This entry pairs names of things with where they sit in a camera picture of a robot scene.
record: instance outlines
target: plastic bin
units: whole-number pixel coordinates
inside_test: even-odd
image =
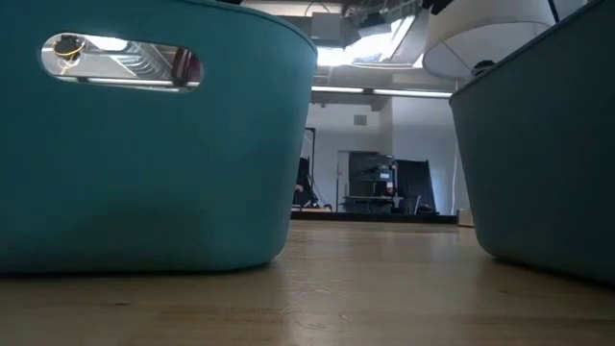
[[[0,272],[236,269],[283,248],[316,51],[280,19],[213,2],[5,2]],[[189,48],[189,93],[60,81],[73,32]]]
[[[615,284],[614,17],[593,1],[453,96],[492,255]]]

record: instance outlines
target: table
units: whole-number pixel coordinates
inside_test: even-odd
[[[0,345],[522,344],[615,344],[615,294],[452,225],[291,221],[253,270],[0,278]]]
[[[299,208],[293,207],[291,211],[302,211],[302,212],[332,212],[329,208]]]
[[[358,213],[391,213],[399,207],[401,197],[387,196],[344,196],[344,210]]]

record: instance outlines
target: cable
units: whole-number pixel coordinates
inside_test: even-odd
[[[54,44],[53,44],[53,49],[54,49],[54,53],[55,53],[57,56],[59,56],[59,57],[70,57],[70,56],[73,56],[73,55],[75,55],[75,54],[77,54],[77,53],[81,52],[81,51],[84,49],[84,47],[86,46],[86,41],[84,40],[84,41],[81,43],[81,46],[80,46],[79,48],[75,49],[74,51],[72,51],[72,52],[68,52],[68,53],[58,53],[58,52],[56,51],[56,43],[58,43],[58,42],[57,42],[57,41],[55,41],[55,42],[54,42]]]
[[[311,144],[311,139],[309,139],[305,134],[304,134],[304,140],[306,140],[309,144]]]
[[[374,173],[374,182],[372,183],[372,193],[370,194],[370,196],[367,196],[367,213],[372,213],[372,208],[370,205],[370,199],[373,197],[376,197],[376,173]]]
[[[316,184],[316,182],[314,181],[314,179],[311,176],[307,176],[307,179],[309,180],[309,182],[311,183],[312,186],[312,190],[314,192],[316,192],[316,197],[318,197],[318,199],[320,201],[323,201],[324,205],[327,205],[327,201],[325,200],[325,197],[323,196],[323,194],[320,192],[320,188],[318,188],[318,185]]]
[[[458,160],[457,157],[459,156],[459,145],[455,142],[455,162],[453,164],[453,182],[451,183],[451,190],[452,190],[452,196],[451,196],[451,215],[455,215],[455,203],[456,203],[456,181],[457,181],[457,167],[458,167]]]
[[[64,73],[66,73],[66,71],[69,68],[73,68],[73,67],[75,67],[75,66],[77,66],[79,64],[79,60],[76,60],[75,62],[71,63],[74,58],[75,58],[74,54],[70,57],[69,61],[66,61],[66,60],[64,60],[62,58],[58,58],[58,67],[61,68],[61,73],[60,73],[61,76],[63,76]]]
[[[557,6],[555,5],[555,0],[548,0],[549,7],[551,8],[551,12],[553,13],[553,18],[555,19],[555,23],[559,23],[559,13],[557,12]]]
[[[325,4],[321,3],[320,1],[312,1],[309,3],[309,5],[307,5],[306,11],[304,12],[304,16],[308,16],[309,8],[311,8],[311,6],[314,4],[322,6],[325,10],[327,10],[327,13],[331,13],[331,11],[329,11],[329,8],[325,6]]]

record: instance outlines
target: lamp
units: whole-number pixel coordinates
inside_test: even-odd
[[[548,0],[455,0],[430,15],[424,68],[437,77],[468,79],[554,25]]]

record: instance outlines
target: wooden floor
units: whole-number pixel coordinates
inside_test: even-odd
[[[0,345],[615,345],[615,293],[471,229],[299,221],[251,271],[0,278]]]

